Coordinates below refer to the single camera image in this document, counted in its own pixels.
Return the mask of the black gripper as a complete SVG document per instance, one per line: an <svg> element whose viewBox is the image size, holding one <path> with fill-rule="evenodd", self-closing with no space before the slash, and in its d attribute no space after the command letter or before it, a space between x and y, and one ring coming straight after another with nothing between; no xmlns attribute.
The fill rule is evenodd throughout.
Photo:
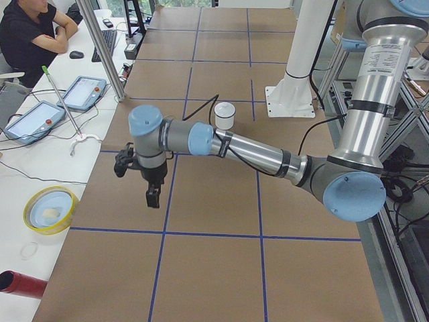
<svg viewBox="0 0 429 322"><path fill-rule="evenodd" d="M141 176L148 182L148 188L145 192L147 206L154 209L160 208L161 185L164 184L164 179L168 173L166 163L161 164L156 168L142 167Z"/></svg>

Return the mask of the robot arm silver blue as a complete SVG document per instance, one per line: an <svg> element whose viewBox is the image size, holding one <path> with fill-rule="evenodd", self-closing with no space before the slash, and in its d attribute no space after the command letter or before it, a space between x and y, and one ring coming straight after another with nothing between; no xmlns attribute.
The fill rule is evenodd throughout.
<svg viewBox="0 0 429 322"><path fill-rule="evenodd" d="M325 157L295 155L219 126L164 117L151 105L128 117L134 151L129 163L147 181L146 202L159 205L166 154L234 158L268 175L288 179L334 216L360 222L386 200L379 156L412 48L428 35L427 1L347 1L344 42L364 45L353 94L335 149Z"/></svg>

